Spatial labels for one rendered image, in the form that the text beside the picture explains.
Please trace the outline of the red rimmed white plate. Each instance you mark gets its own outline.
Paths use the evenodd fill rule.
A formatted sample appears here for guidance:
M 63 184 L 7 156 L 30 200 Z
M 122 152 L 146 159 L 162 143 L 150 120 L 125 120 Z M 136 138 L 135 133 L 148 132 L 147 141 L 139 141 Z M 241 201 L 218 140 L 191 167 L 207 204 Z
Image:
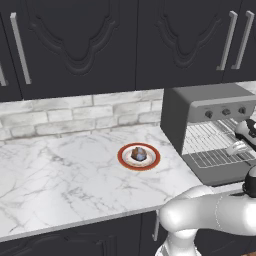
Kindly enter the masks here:
M 142 152 L 143 160 L 133 158 Z M 152 145 L 146 143 L 130 143 L 121 147 L 117 153 L 117 159 L 125 168 L 135 171 L 147 171 L 156 167 L 161 159 L 159 151 Z

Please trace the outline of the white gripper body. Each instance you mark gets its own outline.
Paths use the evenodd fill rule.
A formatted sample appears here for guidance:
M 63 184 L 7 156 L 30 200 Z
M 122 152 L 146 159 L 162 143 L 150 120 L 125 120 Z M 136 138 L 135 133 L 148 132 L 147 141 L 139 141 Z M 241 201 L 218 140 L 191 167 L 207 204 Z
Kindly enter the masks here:
M 248 147 L 243 141 L 237 141 L 226 149 L 226 153 L 228 156 L 232 156 L 238 153 L 245 152 L 247 149 Z

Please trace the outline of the grey toaster oven door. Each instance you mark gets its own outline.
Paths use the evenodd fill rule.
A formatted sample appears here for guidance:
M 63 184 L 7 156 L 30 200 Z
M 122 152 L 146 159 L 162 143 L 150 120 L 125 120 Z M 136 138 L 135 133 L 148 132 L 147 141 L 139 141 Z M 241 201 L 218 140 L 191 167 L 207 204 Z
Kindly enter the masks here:
M 186 154 L 182 158 L 204 185 L 214 187 L 242 182 L 249 169 L 256 165 L 254 150 L 230 157 L 224 150 L 212 150 Z

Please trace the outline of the dark base cupboard door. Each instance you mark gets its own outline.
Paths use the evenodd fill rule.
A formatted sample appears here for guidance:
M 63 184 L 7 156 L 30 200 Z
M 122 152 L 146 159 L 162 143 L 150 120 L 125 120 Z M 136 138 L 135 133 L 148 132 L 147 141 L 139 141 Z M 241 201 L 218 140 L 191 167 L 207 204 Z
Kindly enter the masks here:
M 156 212 L 143 213 L 141 216 L 141 240 L 139 256 L 155 256 L 157 249 L 164 243 L 167 231 L 159 226 L 158 238 L 153 240 L 155 231 Z
M 0 256 L 138 256 L 141 217 L 107 220 L 0 243 Z

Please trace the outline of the dark wall cupboard door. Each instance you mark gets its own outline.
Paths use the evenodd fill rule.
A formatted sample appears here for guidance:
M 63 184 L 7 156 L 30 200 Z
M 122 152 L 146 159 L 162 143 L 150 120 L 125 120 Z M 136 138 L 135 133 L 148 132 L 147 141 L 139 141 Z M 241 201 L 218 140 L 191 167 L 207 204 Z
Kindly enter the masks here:
M 0 0 L 25 100 L 135 89 L 138 0 Z M 25 83 L 10 22 L 18 27 L 32 84 Z
M 252 11 L 255 17 L 241 67 L 239 70 L 233 70 L 231 66 L 235 64 L 237 58 L 247 21 L 247 17 L 245 16 L 247 10 Z M 256 0 L 242 0 L 222 82 L 254 80 L 256 80 Z
M 7 86 L 0 84 L 0 103 L 10 101 L 20 101 L 22 99 L 19 83 L 14 69 L 12 56 L 10 53 L 7 36 L 3 21 L 0 15 L 0 63 L 7 81 Z
M 217 84 L 242 0 L 139 0 L 136 88 Z

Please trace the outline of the grey toaster oven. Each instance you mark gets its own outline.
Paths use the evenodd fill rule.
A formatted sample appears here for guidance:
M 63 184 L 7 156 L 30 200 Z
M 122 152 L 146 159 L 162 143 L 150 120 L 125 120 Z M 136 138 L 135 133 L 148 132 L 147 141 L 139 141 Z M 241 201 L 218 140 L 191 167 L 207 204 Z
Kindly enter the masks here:
M 240 107 L 246 108 L 245 114 L 238 112 Z M 256 125 L 248 129 L 246 124 L 255 107 L 256 95 L 235 83 L 170 88 L 164 91 L 160 127 L 181 157 L 190 124 L 234 119 L 238 122 L 235 137 L 243 135 L 256 142 Z M 224 116 L 224 109 L 231 114 Z M 211 119 L 205 116 L 209 110 Z

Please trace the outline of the brown steak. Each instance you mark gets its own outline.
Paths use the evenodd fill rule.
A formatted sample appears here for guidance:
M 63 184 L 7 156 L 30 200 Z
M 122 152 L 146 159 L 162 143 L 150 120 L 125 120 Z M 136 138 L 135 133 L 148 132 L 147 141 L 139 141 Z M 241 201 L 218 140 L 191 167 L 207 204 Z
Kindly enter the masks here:
M 131 157 L 136 161 L 144 161 L 147 158 L 147 153 L 143 148 L 136 147 L 132 150 Z

